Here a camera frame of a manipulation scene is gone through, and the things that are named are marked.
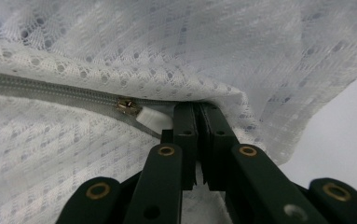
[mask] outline zipper teeth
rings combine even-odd
[[[77,87],[70,87],[59,84],[51,84],[44,81],[32,80],[25,77],[12,77],[0,74],[0,88],[17,89],[24,91],[34,91],[44,94],[54,94],[59,96],[71,97],[85,101],[92,101],[103,105],[116,105],[119,98],[131,98],[112,93],[87,90]],[[134,99],[139,105],[170,105],[171,101],[153,101],[144,99]]]

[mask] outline gray zipper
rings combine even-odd
[[[145,133],[160,137],[159,134],[138,123],[134,117],[125,115],[117,110],[117,102],[121,98],[127,98],[124,96],[2,74],[0,74],[0,95],[23,97],[83,108],[120,120]],[[164,112],[168,114],[171,114],[175,105],[175,102],[169,101],[131,99],[138,105],[156,106],[158,110],[164,108]]]

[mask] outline zipper slider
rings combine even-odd
[[[139,106],[131,99],[118,99],[117,110],[135,117],[138,122],[155,133],[161,134],[163,130],[172,129],[172,118],[170,116],[146,106]]]

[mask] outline white background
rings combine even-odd
[[[306,189],[331,177],[357,189],[357,80],[310,120],[282,171]]]

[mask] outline textured white cloth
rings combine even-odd
[[[0,1],[0,73],[211,101],[281,164],[357,78],[357,0]],[[157,143],[113,118],[0,95],[0,222],[55,221],[82,182],[124,180]],[[186,193],[183,222],[225,222],[219,199]]]

